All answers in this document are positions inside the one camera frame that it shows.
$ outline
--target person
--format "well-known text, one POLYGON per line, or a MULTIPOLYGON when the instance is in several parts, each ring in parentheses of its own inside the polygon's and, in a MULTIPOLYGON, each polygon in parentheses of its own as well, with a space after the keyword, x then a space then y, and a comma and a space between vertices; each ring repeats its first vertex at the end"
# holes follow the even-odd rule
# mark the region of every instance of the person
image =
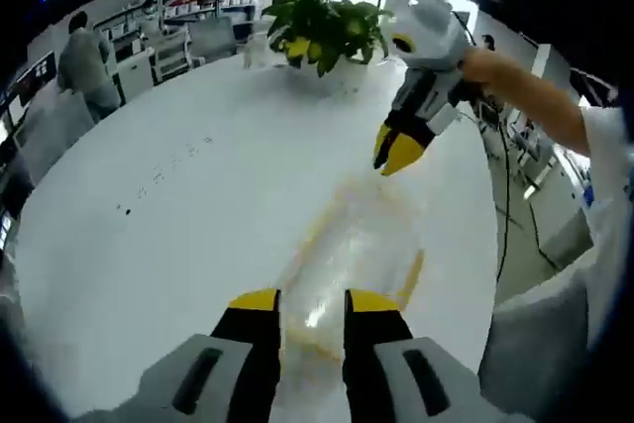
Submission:
POLYGON ((148 41, 160 39, 162 28, 154 0, 146 0, 141 6, 144 18, 139 21, 139 30, 148 41))
POLYGON ((581 108, 568 93, 487 49, 469 50, 467 81, 522 111, 555 142, 590 157, 596 261, 573 264, 493 313, 478 376, 482 395, 507 412, 544 418, 582 369, 609 317, 625 270, 631 190, 620 108, 581 108))
POLYGON ((490 35, 490 34, 482 35, 482 42, 484 43, 484 47, 487 50, 491 50, 492 52, 495 52, 495 39, 493 38, 493 35, 490 35))
POLYGON ((87 25, 83 11, 70 19, 70 38, 59 56, 57 84, 62 91, 69 88, 82 93, 97 123, 119 108, 121 97, 106 69, 108 42, 87 25))

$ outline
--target human arm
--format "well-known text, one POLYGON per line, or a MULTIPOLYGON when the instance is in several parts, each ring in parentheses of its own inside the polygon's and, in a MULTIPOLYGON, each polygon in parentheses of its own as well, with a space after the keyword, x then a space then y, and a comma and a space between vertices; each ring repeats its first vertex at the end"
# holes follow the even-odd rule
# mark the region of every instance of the human arm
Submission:
POLYGON ((60 91, 64 91, 68 88, 72 88, 70 82, 70 76, 67 73, 67 68, 64 60, 64 56, 59 59, 59 65, 57 66, 57 86, 60 91))
POLYGON ((581 109, 565 91, 539 78, 510 58, 472 48, 463 63, 465 80, 480 83, 487 93, 510 103, 540 124, 557 143, 589 155, 581 109))
POLYGON ((108 61, 108 56, 110 56, 110 48, 108 46, 108 41, 99 32, 97 32, 96 35, 98 39, 98 47, 99 47, 99 53, 101 54, 101 60, 105 63, 108 61))

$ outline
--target gray shirt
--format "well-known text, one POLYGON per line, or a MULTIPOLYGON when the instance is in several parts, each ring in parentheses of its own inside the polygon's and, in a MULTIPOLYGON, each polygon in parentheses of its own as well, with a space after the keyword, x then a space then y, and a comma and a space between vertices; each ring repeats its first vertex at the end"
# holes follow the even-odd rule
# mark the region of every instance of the gray shirt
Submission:
POLYGON ((101 34, 75 30, 59 56, 57 84, 85 94, 111 82, 105 64, 108 54, 108 42, 101 34))

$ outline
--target white cabinet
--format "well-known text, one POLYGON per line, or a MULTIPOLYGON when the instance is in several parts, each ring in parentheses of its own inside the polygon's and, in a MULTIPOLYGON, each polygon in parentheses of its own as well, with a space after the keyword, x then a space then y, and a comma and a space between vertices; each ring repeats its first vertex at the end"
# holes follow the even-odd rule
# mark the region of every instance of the white cabinet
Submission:
POLYGON ((141 52, 117 64, 119 81, 126 103, 154 87, 150 56, 152 52, 141 52))
POLYGON ((530 198, 539 249, 559 268, 592 246, 582 189, 557 161, 530 198))

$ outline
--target chair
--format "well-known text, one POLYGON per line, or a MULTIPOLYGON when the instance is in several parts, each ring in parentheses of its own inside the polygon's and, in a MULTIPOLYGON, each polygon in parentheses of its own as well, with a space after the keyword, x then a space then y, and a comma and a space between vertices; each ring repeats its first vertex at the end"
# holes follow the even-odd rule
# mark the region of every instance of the chair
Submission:
POLYGON ((201 64, 236 54, 234 26, 229 17, 211 17, 188 25, 189 52, 201 64))
POLYGON ((150 40, 149 45, 155 51, 154 71, 158 82, 166 81, 191 68, 185 29, 150 40))
POLYGON ((14 134, 17 159, 23 163, 31 182, 37 185, 57 160, 93 127, 94 121, 80 93, 57 94, 54 81, 38 91, 14 134))

